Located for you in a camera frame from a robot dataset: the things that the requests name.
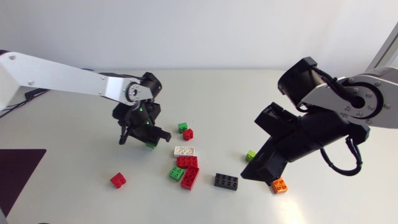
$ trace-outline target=black cable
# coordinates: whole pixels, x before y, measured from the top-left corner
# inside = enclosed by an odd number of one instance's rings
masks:
[[[15,104],[15,105],[11,105],[11,106],[13,106],[12,108],[7,108],[7,109],[2,110],[2,111],[7,111],[7,112],[5,112],[4,114],[0,115],[0,119],[5,117],[5,115],[11,113],[13,110],[18,109],[21,106],[24,106],[28,102],[32,101],[33,99],[36,99],[37,97],[43,95],[44,93],[46,93],[48,91],[49,90],[44,90],[44,91],[42,91],[42,92],[40,92],[40,93],[38,93],[36,95],[31,95],[31,96],[29,96],[30,97],[29,99],[26,99],[26,100],[24,100],[24,101],[22,101],[20,103]]]
[[[326,72],[320,70],[319,68],[313,66],[312,70],[316,71],[321,79],[342,99],[349,101],[354,107],[360,107],[361,102],[353,94],[344,88],[343,85],[337,82],[337,78],[332,78]]]
[[[301,109],[301,107],[299,107],[299,106],[296,106],[296,110],[298,110],[299,112],[302,112],[302,113],[307,113],[307,112],[309,112],[309,109]]]
[[[361,153],[359,152],[358,146],[352,141],[351,137],[347,137],[346,138],[346,144],[349,148],[349,150],[351,151],[351,153],[354,155],[355,159],[356,159],[356,167],[352,170],[342,170],[337,168],[335,165],[333,165],[333,163],[331,162],[331,160],[329,159],[328,155],[325,152],[324,148],[321,148],[321,155],[323,157],[323,159],[325,160],[325,162],[337,173],[341,174],[341,175],[346,175],[346,176],[354,176],[356,174],[358,174],[361,171],[362,168],[362,157],[361,157]]]

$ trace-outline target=lime green lego brick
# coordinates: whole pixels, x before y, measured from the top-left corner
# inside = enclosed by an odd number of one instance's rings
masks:
[[[178,131],[180,134],[182,134],[187,129],[188,129],[188,125],[186,123],[178,124]]]
[[[149,148],[151,148],[151,149],[155,149],[155,147],[156,147],[156,146],[152,145],[152,144],[149,143],[149,142],[145,143],[145,146],[146,146],[146,147],[149,147]]]
[[[254,156],[256,156],[256,153],[252,150],[249,150],[248,154],[246,155],[246,161],[250,162],[254,158]]]
[[[182,177],[182,175],[184,174],[184,170],[178,167],[174,167],[171,171],[169,176],[171,177],[171,179],[179,181]]]

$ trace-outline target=white table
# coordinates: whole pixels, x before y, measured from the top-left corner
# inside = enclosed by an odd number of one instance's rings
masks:
[[[319,152],[288,164],[289,191],[240,178],[248,150],[269,137],[254,123],[272,101],[297,112],[272,70],[159,70],[157,125],[172,133],[156,149],[129,138],[111,117],[116,102],[51,91],[0,119],[0,148],[45,148],[7,220],[16,223],[398,223],[397,130],[372,128],[359,146],[363,169],[345,177]],[[124,72],[131,75],[142,71]],[[189,142],[177,124],[195,133]],[[169,177],[175,146],[195,146],[200,173],[192,191]],[[326,148],[344,169],[354,158],[340,140]],[[127,184],[109,181],[118,172]],[[215,173],[239,177],[238,190],[213,186]]]

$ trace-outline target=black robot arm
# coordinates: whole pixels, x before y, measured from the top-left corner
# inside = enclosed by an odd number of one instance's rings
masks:
[[[279,90],[290,98],[298,110],[305,112],[305,115],[295,116],[276,103],[262,111],[255,122],[270,138],[243,170],[243,178],[264,181],[270,185],[280,178],[288,162],[296,161],[317,149],[321,149],[328,165],[340,174],[355,175],[361,170],[362,158],[358,144],[368,138],[369,127],[349,122],[345,114],[306,103],[303,99],[313,94],[314,89],[320,85],[325,85],[353,108],[364,107],[365,103],[361,97],[347,90],[340,83],[342,80],[322,74],[323,71],[315,66],[316,62],[312,58],[305,58],[279,80]],[[353,170],[335,167],[324,150],[325,146],[345,136],[346,143],[357,160]]]

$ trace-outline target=white wall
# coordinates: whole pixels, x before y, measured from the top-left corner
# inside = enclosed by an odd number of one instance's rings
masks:
[[[397,0],[0,0],[0,49],[76,67],[366,69]]]

